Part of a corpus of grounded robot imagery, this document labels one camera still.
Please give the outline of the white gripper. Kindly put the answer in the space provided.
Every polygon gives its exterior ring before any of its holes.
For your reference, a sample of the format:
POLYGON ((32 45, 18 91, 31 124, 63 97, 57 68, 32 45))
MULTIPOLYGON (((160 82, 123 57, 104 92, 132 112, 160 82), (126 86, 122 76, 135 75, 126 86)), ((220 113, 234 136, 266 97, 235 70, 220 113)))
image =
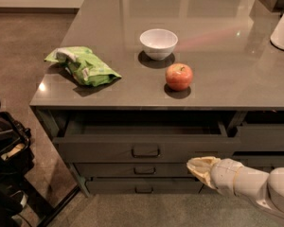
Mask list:
POLYGON ((196 157, 187 161, 189 172, 200 182, 224 196, 234 196, 235 178, 243 164, 214 156, 196 157))

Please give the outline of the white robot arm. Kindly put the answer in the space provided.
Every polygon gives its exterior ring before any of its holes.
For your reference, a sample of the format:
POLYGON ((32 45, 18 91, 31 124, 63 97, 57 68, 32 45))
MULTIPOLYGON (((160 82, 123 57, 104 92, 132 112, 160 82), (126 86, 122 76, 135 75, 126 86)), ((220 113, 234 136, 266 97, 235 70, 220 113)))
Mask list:
MULTIPOLYGON (((274 53, 265 53, 260 63, 267 69, 281 69, 284 63, 284 12, 275 27, 270 43, 274 53)), ((279 222, 284 227, 284 167, 267 173, 229 158, 213 156, 188 160, 187 169, 203 184, 224 196, 236 196, 279 222)))

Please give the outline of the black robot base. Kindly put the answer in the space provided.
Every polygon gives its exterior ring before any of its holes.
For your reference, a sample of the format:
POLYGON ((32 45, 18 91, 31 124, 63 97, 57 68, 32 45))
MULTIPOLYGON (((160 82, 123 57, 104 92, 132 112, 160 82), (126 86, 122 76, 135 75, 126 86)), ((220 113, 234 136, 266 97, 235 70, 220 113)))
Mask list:
POLYGON ((48 227, 80 191, 74 187, 57 206, 51 206, 25 178, 33 168, 30 129, 0 110, 0 227, 21 227, 26 206, 41 218, 36 226, 48 227))

